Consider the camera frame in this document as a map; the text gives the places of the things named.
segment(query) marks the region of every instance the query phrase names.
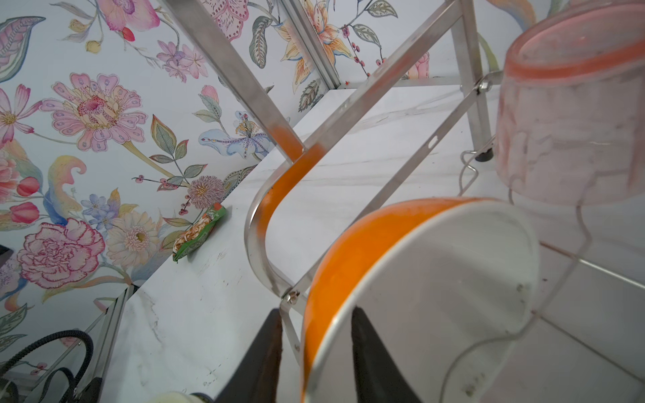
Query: screw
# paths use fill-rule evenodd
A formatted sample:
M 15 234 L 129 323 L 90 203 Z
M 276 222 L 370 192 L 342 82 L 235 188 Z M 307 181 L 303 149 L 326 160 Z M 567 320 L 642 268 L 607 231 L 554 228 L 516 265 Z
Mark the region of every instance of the screw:
M 289 302 L 289 305 L 295 305 L 296 302 L 298 302 L 298 295 L 300 295 L 299 292 L 297 291 L 291 291 L 287 296 L 286 296 L 286 301 Z
M 482 80 L 477 85 L 477 91 L 479 93 L 489 92 L 491 88 L 493 88 L 493 83 L 489 80 Z

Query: plastic container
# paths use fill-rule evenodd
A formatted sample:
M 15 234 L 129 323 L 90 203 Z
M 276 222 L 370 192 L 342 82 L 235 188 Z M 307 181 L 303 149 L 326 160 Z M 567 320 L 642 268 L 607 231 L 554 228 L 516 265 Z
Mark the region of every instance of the plastic container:
M 538 201 L 586 205 L 645 191 L 645 1 L 572 7 L 506 54 L 497 173 Z

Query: wire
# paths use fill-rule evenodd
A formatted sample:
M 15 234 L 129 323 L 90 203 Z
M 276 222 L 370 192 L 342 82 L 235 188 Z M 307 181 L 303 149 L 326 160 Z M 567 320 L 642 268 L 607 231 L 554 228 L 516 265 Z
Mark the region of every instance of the wire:
M 472 166 L 470 163 L 473 162 L 473 160 L 476 158 L 476 156 L 478 156 L 482 152 L 484 152 L 484 151 L 488 150 L 489 148 L 491 148 L 493 146 L 493 141 L 494 140 L 495 140 L 495 136 L 491 137 L 490 140 L 487 141 L 486 144 L 484 144 L 484 146 L 482 148 L 480 148 L 479 150 L 477 150 L 477 151 L 464 151 L 459 156 L 459 159 L 461 160 L 461 162 L 463 163 L 464 166 L 463 166 L 463 168 L 461 168 L 461 172 L 459 172 L 459 194 L 457 195 L 458 197 L 463 196 L 464 193 L 466 193 L 466 190 L 468 190 L 468 188 L 475 182 L 475 179 L 477 179 L 477 177 L 479 176 L 479 170 L 477 170 L 477 168 Z M 470 157 L 470 159 L 468 159 L 468 162 L 466 162 L 466 160 L 464 160 L 464 156 L 466 154 L 472 154 L 473 155 L 472 157 Z M 466 186 L 463 186 L 464 172 L 466 171 L 466 168 L 471 170 L 474 173 L 474 176 L 470 179 L 470 181 L 468 181 L 468 184 Z
M 23 348 L 18 354 L 11 357 L 9 361 L 5 362 L 2 368 L 0 368 L 0 377 L 3 377 L 7 373 L 7 371 L 9 371 L 9 369 L 15 366 L 22 358 L 24 358 L 27 354 L 31 353 L 33 350 L 38 349 L 44 346 L 45 344 L 51 343 L 63 337 L 75 337 L 85 344 L 85 358 L 83 359 L 83 363 L 81 364 L 81 367 L 79 368 L 79 371 L 76 374 L 76 377 L 74 377 L 74 386 L 72 388 L 68 388 L 68 390 L 65 392 L 62 399 L 60 400 L 60 403 L 65 403 L 65 401 L 68 400 L 68 397 L 71 397 L 70 395 L 74 394 L 73 393 L 74 388 L 76 387 L 76 385 L 78 385 L 79 381 L 85 374 L 87 367 L 90 366 L 90 360 L 92 359 L 92 352 L 94 351 L 94 343 L 92 342 L 92 338 L 90 337 L 90 335 L 85 333 L 84 331 L 63 330 L 63 331 L 58 331 L 56 333 L 52 333 L 51 335 L 45 336 L 39 340 L 36 340 L 35 342 L 31 343 L 29 346 Z
M 52 378 L 54 375 L 58 372 L 62 372 L 65 377 L 67 378 L 67 401 L 68 403 L 74 403 L 74 388 L 76 388 L 76 382 L 74 381 L 74 374 L 65 367 L 61 367 L 53 371 L 49 376 L 47 376 L 47 380 L 45 381 L 45 385 L 43 386 L 43 392 L 41 393 L 41 398 L 38 400 L 38 403 L 41 403 L 43 399 L 45 398 L 45 395 L 47 394 L 47 390 L 49 389 L 49 383 L 51 383 Z

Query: stainless steel rack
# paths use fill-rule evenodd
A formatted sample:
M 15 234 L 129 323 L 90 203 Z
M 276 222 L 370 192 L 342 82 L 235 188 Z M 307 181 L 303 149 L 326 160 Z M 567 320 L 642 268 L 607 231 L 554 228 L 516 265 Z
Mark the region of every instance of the stainless steel rack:
M 162 3 L 173 13 L 184 32 L 201 48 L 220 77 L 237 96 L 238 100 L 255 117 L 256 121 L 265 130 L 265 133 L 272 138 L 276 147 L 284 155 L 285 161 L 263 184 L 252 202 L 246 219 L 244 238 L 253 272 L 264 286 L 281 299 L 280 310 L 285 325 L 284 328 L 296 359 L 299 359 L 300 341 L 289 314 L 291 309 L 300 314 L 304 313 L 306 292 L 311 286 L 313 276 L 324 254 L 297 281 L 289 279 L 278 267 L 272 264 L 266 254 L 265 238 L 269 221 L 275 209 L 291 189 L 359 122 L 390 88 L 400 83 L 399 78 L 448 30 L 451 31 L 455 45 L 463 100 L 403 164 L 399 171 L 381 188 L 353 222 L 380 208 L 448 134 L 457 121 L 466 114 L 470 125 L 473 150 L 464 151 L 460 156 L 463 169 L 459 175 L 460 192 L 458 195 L 463 195 L 479 174 L 472 161 L 474 159 L 487 161 L 493 157 L 494 137 L 491 136 L 485 93 L 494 84 L 501 82 L 503 73 L 483 74 L 473 0 L 445 0 L 365 83 L 358 86 L 356 91 L 307 140 L 302 142 L 276 105 L 264 92 L 262 86 L 257 82 L 237 51 L 204 11 L 199 0 L 162 0 Z M 339 88 L 341 80 L 334 66 L 324 56 L 322 45 L 308 22 L 299 0 L 282 0 L 281 3 L 281 6 L 288 14 L 288 23 L 293 25 L 294 31 L 299 36 L 300 43 L 305 47 L 305 49 L 301 49 L 305 60 L 317 69 L 329 88 Z M 432 80 L 418 83 L 418 85 L 436 84 L 446 83 Z M 414 85 L 414 83 L 408 81 L 406 85 Z M 467 184 L 463 185 L 462 180 L 466 170 L 472 171 L 473 177 Z M 508 197 L 509 202 L 512 203 L 511 190 L 509 190 Z M 541 242 L 541 245 L 545 248 L 569 258 L 570 263 L 550 291 L 550 294 L 534 311 L 534 315 L 527 326 L 517 334 L 498 339 L 483 340 L 472 345 L 455 359 L 453 367 L 457 365 L 463 356 L 481 345 L 491 342 L 513 341 L 525 335 L 538 320 L 543 319 L 542 313 L 544 310 L 573 271 L 579 266 L 597 270 L 630 286 L 645 290 L 645 285 L 641 282 L 627 278 L 614 270 L 595 264 L 582 257 L 590 245 L 591 234 L 586 229 L 582 219 L 582 206 L 576 207 L 575 213 L 579 228 L 585 235 L 585 242 L 575 253 L 547 242 Z M 444 383 L 448 381 L 450 372 L 451 370 L 449 369 Z

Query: green wrapper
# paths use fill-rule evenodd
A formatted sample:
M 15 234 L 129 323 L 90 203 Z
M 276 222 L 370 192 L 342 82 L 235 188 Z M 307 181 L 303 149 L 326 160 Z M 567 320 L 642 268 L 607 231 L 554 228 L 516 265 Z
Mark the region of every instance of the green wrapper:
M 211 218 L 211 221 L 199 232 L 195 239 L 181 244 L 177 253 L 172 254 L 172 260 L 177 262 L 182 257 L 202 246 L 206 242 L 206 238 L 208 238 L 210 232 L 215 228 L 217 221 L 226 215 L 226 209 L 218 203 L 209 208 L 206 215 Z

